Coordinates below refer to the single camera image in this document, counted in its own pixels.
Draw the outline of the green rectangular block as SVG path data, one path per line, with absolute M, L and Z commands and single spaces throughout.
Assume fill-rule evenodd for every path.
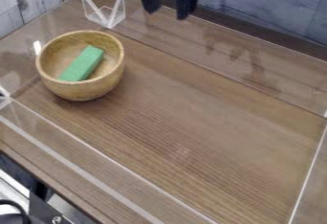
M 86 80 L 104 58 L 104 51 L 94 46 L 87 46 L 66 70 L 59 79 L 64 81 Z

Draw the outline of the wooden bowl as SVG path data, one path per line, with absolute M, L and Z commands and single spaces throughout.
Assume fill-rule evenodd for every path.
M 60 74 L 87 46 L 104 51 L 104 57 L 87 80 L 64 81 Z M 46 88 L 68 101 L 91 101 L 103 97 L 122 80 L 126 62 L 120 40 L 100 31 L 75 31 L 52 38 L 36 57 L 36 70 Z

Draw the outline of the clear acrylic corner bracket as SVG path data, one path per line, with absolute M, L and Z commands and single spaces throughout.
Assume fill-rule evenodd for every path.
M 126 19 L 126 0 L 116 0 L 112 8 L 99 8 L 92 0 L 82 0 L 82 6 L 86 18 L 107 29 L 112 29 Z

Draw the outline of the black metal bracket with screw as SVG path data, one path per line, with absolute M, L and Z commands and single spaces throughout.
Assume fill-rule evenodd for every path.
M 32 224 L 74 224 L 63 213 L 50 204 L 50 198 L 54 192 L 50 191 L 44 197 L 40 197 L 32 191 L 30 192 L 28 214 Z

